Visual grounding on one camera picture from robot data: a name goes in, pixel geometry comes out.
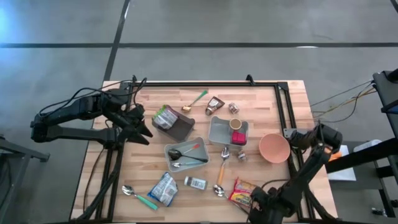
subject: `concrete floor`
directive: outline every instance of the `concrete floor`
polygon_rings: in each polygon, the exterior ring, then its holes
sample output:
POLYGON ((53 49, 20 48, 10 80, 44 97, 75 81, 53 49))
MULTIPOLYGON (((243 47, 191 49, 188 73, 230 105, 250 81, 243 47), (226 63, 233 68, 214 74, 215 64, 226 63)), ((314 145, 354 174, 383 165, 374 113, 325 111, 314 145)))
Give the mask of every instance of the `concrete floor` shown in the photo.
MULTIPOLYGON (((124 0, 2 1, 1 43, 112 43, 124 0)), ((128 10, 121 42, 397 42, 398 13, 389 0, 138 0, 128 10)), ((29 123, 42 107, 103 81, 111 49, 0 49, 0 133, 51 153, 32 160, 17 198, 15 222, 68 220, 87 142, 30 140, 29 123)), ((110 80, 305 80, 316 103, 397 68, 396 48, 119 49, 110 80)), ((359 91, 317 105, 324 110, 359 91)), ((325 119, 344 118, 353 105, 325 119)), ((332 127, 347 140, 392 137, 377 95, 332 127)), ((67 126, 90 128, 91 122, 67 126)), ((386 179, 392 198, 398 189, 386 179)), ((369 213, 377 192, 333 190, 339 217, 386 223, 369 213)))

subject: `red snack package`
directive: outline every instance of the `red snack package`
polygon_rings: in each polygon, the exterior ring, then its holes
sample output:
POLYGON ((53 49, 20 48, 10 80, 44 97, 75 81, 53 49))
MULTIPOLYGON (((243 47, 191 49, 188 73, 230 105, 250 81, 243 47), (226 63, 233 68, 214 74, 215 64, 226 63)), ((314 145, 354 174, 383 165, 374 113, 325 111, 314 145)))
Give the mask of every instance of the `red snack package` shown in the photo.
POLYGON ((229 196, 228 200, 239 203, 246 207, 250 207, 250 194, 257 186, 254 184, 250 184, 244 180, 239 180, 236 178, 234 190, 229 196))

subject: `spoon with teal handle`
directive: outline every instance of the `spoon with teal handle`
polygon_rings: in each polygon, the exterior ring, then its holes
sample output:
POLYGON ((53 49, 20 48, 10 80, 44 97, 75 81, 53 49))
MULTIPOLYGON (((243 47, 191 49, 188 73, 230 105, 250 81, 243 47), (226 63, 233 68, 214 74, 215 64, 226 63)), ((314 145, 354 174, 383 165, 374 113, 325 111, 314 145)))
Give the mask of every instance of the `spoon with teal handle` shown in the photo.
POLYGON ((136 195, 134 193, 134 189, 131 186, 128 185, 123 185, 122 186, 122 191, 125 195, 131 196, 134 195, 136 196, 142 203, 146 204, 148 207, 150 207, 153 210, 157 210, 157 205, 155 205, 153 202, 151 202, 150 200, 140 196, 140 195, 136 195))
POLYGON ((194 102, 192 102, 190 105, 188 105, 188 106, 183 106, 182 108, 181 108, 181 110, 183 111, 183 112, 189 112, 190 110, 191 110, 191 108, 192 108, 192 105, 194 104, 194 103, 196 103, 200 98, 202 98, 204 95, 206 95, 207 94, 207 90, 205 90, 205 91, 203 91, 202 93, 201 93, 201 95, 200 96, 198 96, 198 98, 197 99, 195 99, 195 101, 194 102))

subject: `pink bowl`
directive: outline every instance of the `pink bowl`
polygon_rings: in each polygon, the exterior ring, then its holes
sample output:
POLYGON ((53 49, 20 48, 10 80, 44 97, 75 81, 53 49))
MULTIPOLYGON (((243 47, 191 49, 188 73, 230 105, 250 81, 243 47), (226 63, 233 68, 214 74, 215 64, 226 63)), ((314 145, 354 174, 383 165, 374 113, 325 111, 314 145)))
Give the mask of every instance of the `pink bowl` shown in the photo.
POLYGON ((267 134, 261 138, 259 144, 260 154, 271 163, 286 161, 290 155, 290 146, 280 134, 267 134))

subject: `wooden plank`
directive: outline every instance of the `wooden plank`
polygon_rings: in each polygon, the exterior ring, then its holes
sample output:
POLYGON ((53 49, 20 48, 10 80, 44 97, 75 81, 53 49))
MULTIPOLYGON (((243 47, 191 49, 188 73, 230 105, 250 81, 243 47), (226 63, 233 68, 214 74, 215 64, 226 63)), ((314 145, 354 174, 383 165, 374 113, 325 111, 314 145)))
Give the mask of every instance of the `wooden plank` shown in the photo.
MULTIPOLYGON (((294 107, 295 119, 298 128, 313 128, 314 122, 303 81, 289 81, 290 97, 294 107)), ((239 162, 233 154, 227 160, 224 172, 223 187, 227 194, 233 189, 235 178, 240 177, 257 185, 273 179, 288 179, 289 171, 286 163, 270 164, 265 161, 258 151, 260 138, 269 133, 281 133, 279 114, 275 102, 275 92, 271 87, 144 87, 137 95, 136 100, 146 109, 146 124, 153 133, 153 138, 148 138, 150 145, 126 143, 124 148, 122 171, 119 186, 128 184, 134 187, 138 194, 145 196, 159 181, 164 172, 168 171, 165 161, 164 146, 175 144, 173 140, 159 133, 150 123, 151 117, 165 103, 179 110, 183 105, 188 105, 200 92, 208 90, 209 94, 200 99, 192 108, 188 117, 196 121, 194 131, 189 139, 201 136, 205 139, 206 147, 210 154, 210 162, 206 166, 195 170, 186 170, 180 173, 171 173, 177 181, 178 194, 171 207, 159 204, 158 211, 152 211, 134 197, 127 197, 119 188, 114 209, 114 222, 245 222, 247 216, 224 198, 217 197, 212 190, 222 163, 219 146, 211 145, 208 141, 208 129, 211 116, 204 114, 206 105, 212 96, 224 100, 226 106, 215 112, 221 119, 239 118, 249 122, 249 141, 244 147, 248 155, 247 162, 239 162), (227 105, 236 103, 241 111, 231 114, 227 105), (206 191, 184 186, 186 176, 205 179, 209 182, 206 191)), ((287 124, 289 116, 285 105, 284 111, 287 124)), ((95 119, 94 128, 105 128, 105 118, 95 119)), ((89 143, 85 163, 83 165, 75 204, 71 218, 79 216, 83 210, 83 194, 90 176, 93 163, 101 150, 96 142, 89 143)), ((98 164, 91 186, 88 191, 87 203, 89 204, 98 193, 101 184, 101 175, 104 164, 103 156, 98 164)), ((283 182, 272 183, 266 187, 279 187, 283 182)), ((320 203, 337 217, 333 196, 325 168, 321 169, 310 183, 310 188, 320 203)), ((104 214, 108 209, 110 191, 107 194, 104 214)), ((285 222, 296 221, 294 215, 285 218, 285 222)))

